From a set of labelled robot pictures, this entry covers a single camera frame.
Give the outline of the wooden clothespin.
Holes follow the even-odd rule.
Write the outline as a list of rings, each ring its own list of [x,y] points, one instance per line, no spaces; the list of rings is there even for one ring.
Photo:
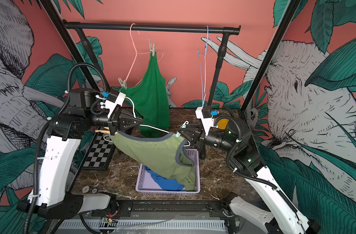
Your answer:
[[[118,134],[118,132],[110,132],[110,131],[108,131],[108,130],[95,130],[95,132],[96,132],[96,133],[109,134],[109,135],[112,135],[112,136]]]

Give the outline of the white wire hanger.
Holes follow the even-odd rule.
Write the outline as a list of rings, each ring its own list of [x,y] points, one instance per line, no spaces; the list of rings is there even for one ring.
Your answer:
[[[128,99],[129,101],[131,101],[133,111],[135,112],[135,104],[134,104],[133,100],[130,99],[129,97],[125,97],[125,98]],[[162,129],[159,129],[159,128],[156,128],[156,127],[153,127],[153,126],[150,126],[150,125],[141,124],[140,126],[148,127],[148,128],[151,128],[151,129],[158,130],[160,132],[168,133],[168,131],[166,131],[166,130],[162,130]]]

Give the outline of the olive tank top grey trim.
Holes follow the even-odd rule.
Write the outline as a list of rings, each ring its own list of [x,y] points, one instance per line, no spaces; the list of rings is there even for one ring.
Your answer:
[[[176,179],[187,191],[195,190],[196,170],[193,161],[186,156],[184,138],[170,132],[160,138],[140,138],[118,132],[110,136],[115,146],[153,172]]]

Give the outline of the blue tank top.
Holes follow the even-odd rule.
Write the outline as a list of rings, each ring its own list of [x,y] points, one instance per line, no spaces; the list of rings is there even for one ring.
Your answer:
[[[179,184],[176,179],[167,179],[155,172],[150,168],[145,167],[146,172],[148,172],[152,180],[165,191],[181,191],[184,189],[184,185]]]

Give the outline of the light blue wire hanger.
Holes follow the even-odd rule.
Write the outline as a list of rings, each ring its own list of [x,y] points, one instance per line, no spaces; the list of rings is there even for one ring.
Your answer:
[[[201,53],[200,50],[197,50],[199,69],[200,69],[200,81],[201,81],[201,106],[203,107],[206,99],[206,81],[207,81],[207,48],[208,48],[208,39],[209,37],[209,26],[207,26],[207,33],[205,37],[205,49]],[[203,56],[203,67],[201,63],[201,56]]]

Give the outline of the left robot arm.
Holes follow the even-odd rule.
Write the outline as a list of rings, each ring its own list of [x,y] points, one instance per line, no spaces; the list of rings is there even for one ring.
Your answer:
[[[122,108],[126,95],[105,88],[67,89],[60,111],[42,128],[36,141],[33,190],[17,205],[27,214],[23,227],[29,233],[33,215],[45,219],[71,219],[95,210],[111,209],[115,200],[109,194],[72,194],[66,183],[75,152],[92,127],[106,127],[111,135],[134,128],[142,119]]]

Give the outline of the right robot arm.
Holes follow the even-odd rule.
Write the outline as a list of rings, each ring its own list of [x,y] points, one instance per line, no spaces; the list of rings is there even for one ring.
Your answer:
[[[231,195],[224,201],[230,215],[240,216],[265,234],[317,234],[320,225],[307,218],[287,197],[259,154],[252,133],[244,120],[221,115],[201,119],[200,125],[189,124],[178,129],[190,145],[197,149],[213,146],[225,151],[227,167],[244,178],[257,191],[267,210],[240,196]]]

